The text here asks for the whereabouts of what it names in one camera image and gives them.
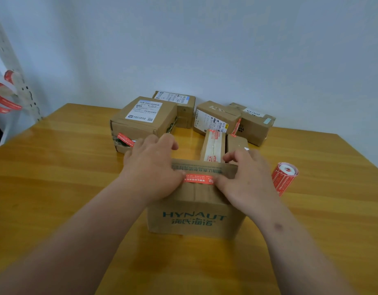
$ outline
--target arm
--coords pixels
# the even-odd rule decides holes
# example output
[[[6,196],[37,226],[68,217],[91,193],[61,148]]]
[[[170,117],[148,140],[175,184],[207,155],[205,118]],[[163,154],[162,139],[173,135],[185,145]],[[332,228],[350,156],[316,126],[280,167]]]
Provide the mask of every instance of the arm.
[[[171,149],[178,145],[170,134],[138,140],[117,179],[0,275],[0,294],[93,294],[144,208],[182,182],[185,174],[171,168]]]
[[[226,153],[235,160],[235,179],[223,175],[215,185],[257,225],[265,238],[282,294],[356,294],[324,256],[276,192],[267,162],[258,151]]]

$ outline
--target cardboard package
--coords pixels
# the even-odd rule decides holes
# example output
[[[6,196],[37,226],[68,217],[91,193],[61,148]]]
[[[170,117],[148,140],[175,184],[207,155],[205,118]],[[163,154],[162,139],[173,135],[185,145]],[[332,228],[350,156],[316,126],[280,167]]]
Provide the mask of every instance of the cardboard package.
[[[226,149],[226,134],[209,129],[206,131],[200,160],[211,162],[224,162],[222,156]]]
[[[130,149],[130,146],[119,138],[122,135],[133,142],[139,138],[146,138],[150,134],[161,137],[172,129],[176,117],[177,105],[175,103],[137,97],[110,120],[115,148],[121,153]]]
[[[184,159],[173,159],[172,168],[199,178],[215,173],[234,178],[237,171],[237,166],[229,163]],[[244,218],[213,184],[184,182],[147,208],[148,229],[153,233],[232,239]]]
[[[228,134],[226,136],[226,153],[233,152],[239,148],[249,150],[247,139],[242,138],[240,136],[236,136],[235,134]],[[230,161],[229,163],[238,164],[233,160]]]
[[[235,133],[240,118],[240,110],[207,101],[197,106],[193,130],[202,135],[205,135],[208,129],[226,134]]]
[[[155,91],[152,98],[176,103],[178,117],[176,127],[192,128],[194,103],[196,102],[194,96]]]
[[[229,106],[242,112],[241,123],[236,134],[246,138],[249,143],[261,146],[276,118],[237,103],[231,103]]]

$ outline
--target forearm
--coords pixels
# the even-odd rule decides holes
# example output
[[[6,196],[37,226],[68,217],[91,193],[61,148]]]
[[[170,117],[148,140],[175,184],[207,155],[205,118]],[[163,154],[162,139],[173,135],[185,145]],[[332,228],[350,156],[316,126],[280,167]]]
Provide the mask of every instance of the forearm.
[[[282,294],[355,294],[284,204],[251,219],[265,238]]]
[[[91,294],[122,239],[144,209],[116,181],[101,191],[28,257],[0,276],[0,294]]]

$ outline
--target yellow wooden table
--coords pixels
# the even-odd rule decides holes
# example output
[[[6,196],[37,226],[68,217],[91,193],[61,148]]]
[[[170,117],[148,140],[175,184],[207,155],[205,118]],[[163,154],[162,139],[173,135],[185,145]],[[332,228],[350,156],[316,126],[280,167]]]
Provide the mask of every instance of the yellow wooden table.
[[[0,271],[113,181],[123,155],[117,109],[67,104],[0,147]],[[204,137],[173,132],[176,158],[199,159]],[[297,166],[282,199],[362,294],[378,294],[378,169],[336,134],[272,128],[260,149]],[[234,241],[151,234],[143,213],[98,294],[277,294],[263,237],[248,219]]]

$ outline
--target white label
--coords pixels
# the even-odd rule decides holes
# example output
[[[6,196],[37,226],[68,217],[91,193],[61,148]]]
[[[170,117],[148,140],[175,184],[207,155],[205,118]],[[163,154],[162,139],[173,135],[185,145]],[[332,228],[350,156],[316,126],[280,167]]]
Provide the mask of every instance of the white label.
[[[160,102],[139,100],[125,119],[152,123],[161,106]]]
[[[263,118],[265,116],[264,113],[257,112],[255,110],[250,109],[250,108],[244,109],[244,112],[249,113],[253,116],[261,117],[261,118]]]
[[[226,122],[219,120],[203,111],[196,111],[196,119],[194,120],[194,127],[205,132],[207,129],[213,129],[225,133],[229,125]]]
[[[189,102],[189,96],[187,95],[179,95],[174,93],[167,93],[160,91],[156,96],[155,99],[171,101],[180,104],[187,104]]]
[[[221,133],[210,130],[206,143],[204,161],[221,162]]]

